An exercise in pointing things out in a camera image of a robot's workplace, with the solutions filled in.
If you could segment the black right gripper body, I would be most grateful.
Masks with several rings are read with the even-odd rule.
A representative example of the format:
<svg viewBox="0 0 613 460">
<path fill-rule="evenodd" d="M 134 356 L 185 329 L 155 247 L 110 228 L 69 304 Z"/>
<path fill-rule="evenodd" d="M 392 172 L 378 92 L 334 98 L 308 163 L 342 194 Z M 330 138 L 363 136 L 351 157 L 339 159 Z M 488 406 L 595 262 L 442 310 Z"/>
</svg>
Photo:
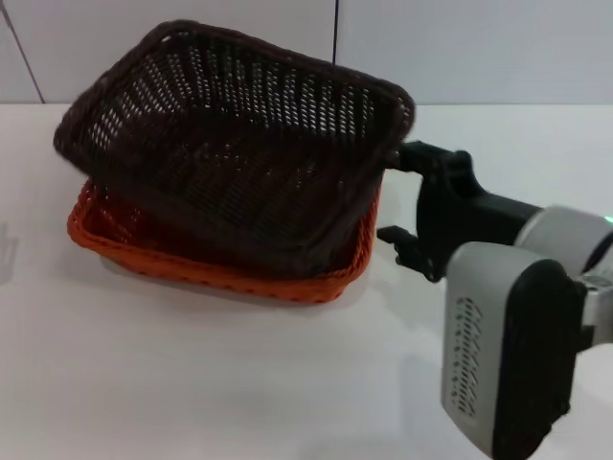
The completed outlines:
<svg viewBox="0 0 613 460">
<path fill-rule="evenodd" d="M 466 242 L 512 245 L 540 208 L 493 194 L 478 182 L 471 155 L 453 151 L 454 158 L 431 175 L 422 175 L 417 203 L 420 246 L 431 259 L 433 279 L 445 276 L 454 251 Z"/>
</svg>

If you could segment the orange woven plastic basket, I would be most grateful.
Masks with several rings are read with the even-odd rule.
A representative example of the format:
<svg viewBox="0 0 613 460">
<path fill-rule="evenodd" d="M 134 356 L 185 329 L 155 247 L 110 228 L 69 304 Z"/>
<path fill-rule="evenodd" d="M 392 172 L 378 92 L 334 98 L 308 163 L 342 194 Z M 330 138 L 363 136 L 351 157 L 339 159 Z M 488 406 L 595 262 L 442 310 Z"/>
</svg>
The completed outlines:
<svg viewBox="0 0 613 460">
<path fill-rule="evenodd" d="M 378 202 L 375 197 L 331 268 L 310 278 L 282 279 L 233 264 L 90 180 L 68 217 L 67 232 L 77 245 L 145 277 L 321 304 L 340 297 L 366 270 L 375 244 Z"/>
</svg>

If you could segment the dark brown woven basket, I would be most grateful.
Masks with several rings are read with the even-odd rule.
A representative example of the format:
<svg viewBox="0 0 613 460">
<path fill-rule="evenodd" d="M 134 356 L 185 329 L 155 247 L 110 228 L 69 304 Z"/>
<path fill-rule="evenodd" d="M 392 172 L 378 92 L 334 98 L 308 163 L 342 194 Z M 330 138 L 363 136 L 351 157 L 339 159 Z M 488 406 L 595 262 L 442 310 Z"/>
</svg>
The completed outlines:
<svg viewBox="0 0 613 460">
<path fill-rule="evenodd" d="M 414 120 L 392 82 L 179 19 L 74 101 L 54 146 L 213 248 L 304 277 L 350 240 Z"/>
</svg>

